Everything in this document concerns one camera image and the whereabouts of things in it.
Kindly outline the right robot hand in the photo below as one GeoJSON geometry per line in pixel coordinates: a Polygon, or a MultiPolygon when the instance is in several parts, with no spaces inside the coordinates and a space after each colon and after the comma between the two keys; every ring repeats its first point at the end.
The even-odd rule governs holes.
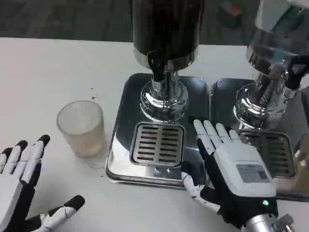
{"type": "Polygon", "coordinates": [[[242,232],[273,232],[278,218],[276,186],[257,149],[221,123],[194,119],[201,168],[181,164],[182,181],[191,197],[242,232]]]}

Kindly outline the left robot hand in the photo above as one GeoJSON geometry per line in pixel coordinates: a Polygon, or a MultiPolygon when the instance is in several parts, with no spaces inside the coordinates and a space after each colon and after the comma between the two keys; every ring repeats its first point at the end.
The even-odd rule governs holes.
{"type": "Polygon", "coordinates": [[[22,157],[28,147],[26,140],[5,148],[0,154],[0,230],[2,232],[52,232],[63,225],[85,204],[76,195],[61,206],[28,218],[41,175],[42,158],[50,136],[42,135],[30,146],[27,157],[22,157]]]}

